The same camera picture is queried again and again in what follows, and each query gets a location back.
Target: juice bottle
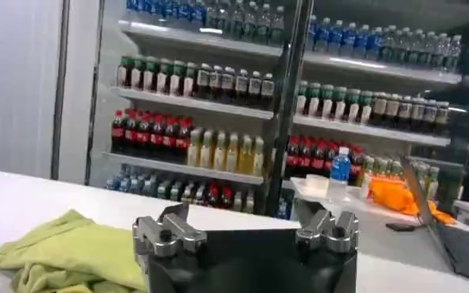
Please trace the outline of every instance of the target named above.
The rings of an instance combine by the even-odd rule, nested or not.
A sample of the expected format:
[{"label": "juice bottle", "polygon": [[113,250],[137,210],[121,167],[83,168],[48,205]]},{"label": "juice bottle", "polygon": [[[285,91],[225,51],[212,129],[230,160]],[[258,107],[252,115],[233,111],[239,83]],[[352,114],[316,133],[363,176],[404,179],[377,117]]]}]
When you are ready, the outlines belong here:
[{"label": "juice bottle", "polygon": [[229,149],[227,150],[227,158],[225,162],[225,170],[227,172],[236,172],[238,157],[238,140],[237,134],[232,133],[229,138]]},{"label": "juice bottle", "polygon": [[220,131],[217,137],[217,148],[213,160],[213,169],[224,171],[225,170],[225,132]]}]

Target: bottle label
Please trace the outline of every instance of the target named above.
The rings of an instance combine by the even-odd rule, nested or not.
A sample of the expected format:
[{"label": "bottle label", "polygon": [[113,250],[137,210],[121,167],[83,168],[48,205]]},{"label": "bottle label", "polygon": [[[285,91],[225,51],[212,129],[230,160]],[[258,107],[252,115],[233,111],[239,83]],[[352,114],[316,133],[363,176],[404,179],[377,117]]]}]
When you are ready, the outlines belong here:
[{"label": "bottle label", "polygon": [[199,70],[197,75],[197,85],[207,87],[209,85],[209,73],[205,70]]},{"label": "bottle label", "polygon": [[193,92],[193,78],[186,77],[184,86],[183,86],[183,95],[192,96],[192,92]]},{"label": "bottle label", "polygon": [[144,89],[150,91],[153,88],[153,73],[151,71],[144,72]]},{"label": "bottle label", "polygon": [[356,121],[356,117],[358,116],[358,110],[360,106],[358,104],[351,104],[349,109],[349,116],[347,117],[347,121],[354,122]]},{"label": "bottle label", "polygon": [[250,79],[250,86],[248,87],[248,92],[253,95],[259,95],[260,93],[260,79],[258,78],[251,78]]},{"label": "bottle label", "polygon": [[123,66],[117,68],[117,86],[123,87],[126,84],[126,69]]}]

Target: red label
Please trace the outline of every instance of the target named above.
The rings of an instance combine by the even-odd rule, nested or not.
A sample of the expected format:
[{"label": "red label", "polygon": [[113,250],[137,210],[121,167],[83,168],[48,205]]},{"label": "red label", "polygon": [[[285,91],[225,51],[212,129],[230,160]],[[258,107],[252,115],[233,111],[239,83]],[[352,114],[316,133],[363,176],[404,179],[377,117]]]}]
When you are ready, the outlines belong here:
[{"label": "red label", "polygon": [[318,160],[317,158],[312,160],[312,167],[314,167],[315,169],[322,169],[323,165],[324,160]]},{"label": "red label", "polygon": [[160,145],[162,144],[162,136],[151,134],[150,141],[152,144]]},{"label": "red label", "polygon": [[112,137],[122,138],[123,137],[123,128],[112,128]]}]

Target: white wall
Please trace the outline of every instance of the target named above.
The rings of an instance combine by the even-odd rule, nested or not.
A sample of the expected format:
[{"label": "white wall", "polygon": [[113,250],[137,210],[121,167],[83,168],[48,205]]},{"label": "white wall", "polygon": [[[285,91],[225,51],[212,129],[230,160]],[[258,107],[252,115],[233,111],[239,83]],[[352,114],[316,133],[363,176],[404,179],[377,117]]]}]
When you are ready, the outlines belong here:
[{"label": "white wall", "polygon": [[0,170],[50,176],[61,6],[0,0]]}]

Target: white label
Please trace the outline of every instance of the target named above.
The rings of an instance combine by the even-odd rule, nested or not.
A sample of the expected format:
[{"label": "white label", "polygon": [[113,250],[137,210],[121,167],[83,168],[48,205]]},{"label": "white label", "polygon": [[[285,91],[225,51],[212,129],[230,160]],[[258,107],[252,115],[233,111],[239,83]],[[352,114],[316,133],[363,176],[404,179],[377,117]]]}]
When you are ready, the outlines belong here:
[{"label": "white label", "polygon": [[317,108],[319,107],[319,98],[312,98],[311,104],[308,106],[308,115],[309,116],[316,116],[317,115]]},{"label": "white label", "polygon": [[364,106],[362,110],[362,117],[360,118],[360,123],[367,124],[370,118],[370,112],[372,108],[370,106]]},{"label": "white label", "polygon": [[167,81],[167,75],[165,73],[158,74],[158,82],[156,83],[156,92],[163,92],[165,90],[165,83]]},{"label": "white label", "polygon": [[193,92],[193,78],[191,77],[186,77],[185,78],[185,83],[183,86],[183,95],[184,96],[192,96]]},{"label": "white label", "polygon": [[134,68],[131,70],[131,88],[139,88],[140,70]]},{"label": "white label", "polygon": [[326,119],[330,116],[331,106],[332,105],[333,105],[333,102],[331,100],[324,100],[324,104],[322,106],[322,115],[321,115],[321,117]]},{"label": "white label", "polygon": [[197,146],[188,146],[188,155],[186,158],[186,165],[197,166]]},{"label": "white label", "polygon": [[224,161],[225,161],[225,150],[223,148],[217,149],[215,151],[215,159],[213,160],[213,168],[215,170],[222,171],[225,168]]},{"label": "white label", "polygon": [[262,176],[263,175],[263,163],[264,163],[264,156],[262,154],[256,154],[253,157],[252,174],[254,176]]},{"label": "white label", "polygon": [[117,86],[122,87],[124,86],[124,82],[126,81],[126,69],[122,66],[117,68]]},{"label": "white label", "polygon": [[351,104],[351,107],[349,109],[349,115],[347,116],[348,122],[354,122],[354,120],[356,120],[359,108],[360,106],[358,104]]},{"label": "white label", "polygon": [[170,93],[175,96],[179,96],[179,76],[170,77]]},{"label": "white label", "polygon": [[151,71],[144,72],[144,90],[150,91],[153,87],[153,73]]},{"label": "white label", "polygon": [[228,152],[227,162],[225,164],[225,170],[227,172],[236,172],[236,164],[237,164],[237,152]]},{"label": "white label", "polygon": [[337,102],[337,108],[335,109],[335,119],[340,120],[342,115],[344,115],[344,108],[346,107],[346,103],[344,102]]}]

